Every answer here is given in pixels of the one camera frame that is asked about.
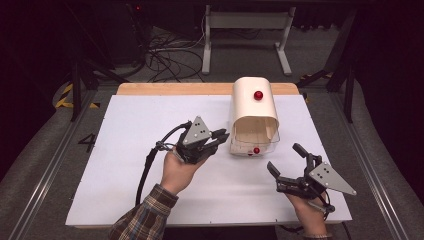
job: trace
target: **human hand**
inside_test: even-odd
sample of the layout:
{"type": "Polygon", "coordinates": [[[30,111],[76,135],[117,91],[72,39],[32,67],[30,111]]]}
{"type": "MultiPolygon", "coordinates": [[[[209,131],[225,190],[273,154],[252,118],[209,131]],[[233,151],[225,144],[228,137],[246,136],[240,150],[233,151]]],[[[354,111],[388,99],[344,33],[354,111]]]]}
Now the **human hand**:
{"type": "Polygon", "coordinates": [[[197,164],[184,163],[172,151],[169,151],[165,156],[160,185],[172,194],[177,195],[190,184],[194,173],[205,162],[206,159],[197,164]]]}
{"type": "MultiPolygon", "coordinates": [[[[324,213],[320,210],[309,205],[308,200],[286,194],[287,198],[292,203],[296,216],[299,221],[302,223],[302,226],[307,235],[325,235],[327,234],[327,229],[324,223],[324,213]]],[[[319,198],[311,200],[313,203],[318,206],[322,206],[322,202],[319,198]]]]}

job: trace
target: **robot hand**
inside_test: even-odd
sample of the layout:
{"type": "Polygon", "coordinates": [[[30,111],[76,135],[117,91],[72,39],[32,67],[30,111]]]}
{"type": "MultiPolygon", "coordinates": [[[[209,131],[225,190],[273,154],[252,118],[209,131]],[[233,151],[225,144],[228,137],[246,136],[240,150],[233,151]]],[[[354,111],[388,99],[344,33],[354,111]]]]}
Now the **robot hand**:
{"type": "Polygon", "coordinates": [[[225,131],[209,131],[203,120],[197,116],[190,128],[180,135],[174,153],[184,162],[196,164],[214,155],[218,145],[227,141],[230,134],[225,131]]]}

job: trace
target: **gray floor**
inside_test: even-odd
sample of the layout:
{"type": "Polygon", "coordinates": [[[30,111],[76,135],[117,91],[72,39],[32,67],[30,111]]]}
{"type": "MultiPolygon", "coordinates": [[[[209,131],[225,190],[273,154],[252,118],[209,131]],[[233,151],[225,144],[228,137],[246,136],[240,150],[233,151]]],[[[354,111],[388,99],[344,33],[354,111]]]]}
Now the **gray floor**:
{"type": "MultiPolygon", "coordinates": [[[[337,30],[302,32],[293,29],[286,47],[293,70],[291,77],[282,74],[273,43],[280,32],[261,31],[256,40],[240,39],[231,34],[219,34],[213,39],[211,73],[193,76],[199,82],[234,82],[242,76],[261,76],[271,82],[297,82],[304,74],[320,70],[337,36],[337,30]]],[[[192,51],[202,55],[202,48],[192,51]]],[[[171,53],[192,68],[201,66],[196,57],[171,53]]],[[[193,72],[182,69],[181,75],[193,72]]],[[[155,73],[144,68],[129,78],[146,82],[155,73]]],[[[172,77],[163,73],[160,77],[172,77]]],[[[343,90],[327,93],[326,80],[319,80],[301,89],[308,93],[307,106],[333,166],[358,191],[358,196],[346,196],[353,221],[346,223],[352,239],[424,239],[424,208],[376,133],[356,83],[353,101],[353,124],[347,124],[340,114],[343,90]]],[[[63,87],[58,89],[55,104],[63,87]]],[[[86,92],[86,100],[100,103],[100,108],[88,108],[76,123],[70,123],[70,108],[59,108],[56,114],[34,136],[20,154],[7,176],[0,183],[0,239],[7,239],[17,225],[28,203],[33,210],[28,222],[19,221],[13,236],[18,239],[105,239],[108,229],[75,229],[64,225],[78,183],[89,159],[86,145],[78,141],[99,132],[110,97],[118,85],[102,81],[96,92],[86,92]],[[70,137],[67,148],[62,139],[70,137]],[[52,166],[52,159],[57,165],[52,166]],[[43,175],[46,169],[56,169],[53,175],[43,175]],[[40,179],[49,179],[44,189],[37,189],[40,179]],[[29,202],[34,192],[42,192],[37,204],[29,202]]],[[[336,239],[347,239],[341,224],[329,226],[336,239]]],[[[279,239],[299,239],[277,227],[279,239]]]]}

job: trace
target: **cable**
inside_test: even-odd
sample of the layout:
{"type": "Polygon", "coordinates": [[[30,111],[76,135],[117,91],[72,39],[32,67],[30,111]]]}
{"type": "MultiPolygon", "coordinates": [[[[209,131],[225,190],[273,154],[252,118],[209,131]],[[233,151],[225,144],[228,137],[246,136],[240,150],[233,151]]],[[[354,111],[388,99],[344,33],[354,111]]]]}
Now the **cable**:
{"type": "Polygon", "coordinates": [[[344,229],[345,229],[345,231],[346,231],[347,238],[348,238],[349,240],[352,240],[352,237],[350,236],[349,229],[347,229],[346,223],[345,223],[345,222],[342,222],[342,225],[343,225],[343,228],[344,228],[344,229]]]}
{"type": "Polygon", "coordinates": [[[169,133],[167,133],[165,135],[165,137],[160,142],[156,142],[156,146],[150,150],[149,155],[147,155],[147,157],[146,157],[146,162],[144,164],[143,174],[141,175],[141,179],[140,179],[140,182],[138,184],[137,195],[135,197],[135,205],[136,206],[139,205],[140,202],[141,202],[141,193],[143,191],[144,183],[146,182],[146,178],[147,178],[147,175],[149,174],[150,167],[152,166],[153,161],[155,160],[155,157],[156,157],[156,154],[158,153],[158,151],[167,150],[168,147],[164,148],[164,146],[172,145],[172,144],[169,144],[169,143],[165,143],[165,141],[172,134],[174,134],[176,131],[178,131],[181,128],[188,129],[188,128],[190,128],[190,126],[191,126],[191,121],[188,121],[186,123],[178,125],[174,129],[172,129],[169,133]]]}

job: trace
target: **metal stand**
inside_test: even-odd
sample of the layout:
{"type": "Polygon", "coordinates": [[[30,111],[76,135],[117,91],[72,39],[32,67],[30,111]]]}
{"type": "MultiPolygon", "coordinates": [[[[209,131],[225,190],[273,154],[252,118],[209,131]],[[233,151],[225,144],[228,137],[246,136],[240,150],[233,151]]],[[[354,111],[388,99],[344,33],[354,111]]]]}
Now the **metal stand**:
{"type": "Polygon", "coordinates": [[[289,12],[281,13],[247,13],[247,12],[211,12],[210,5],[206,6],[205,13],[205,48],[203,51],[202,73],[209,74],[211,61],[211,28],[257,28],[257,29],[283,29],[284,33],[280,42],[275,43],[275,48],[280,59],[284,75],[292,74],[287,61],[284,47],[286,46],[290,28],[296,8],[289,12]]]}

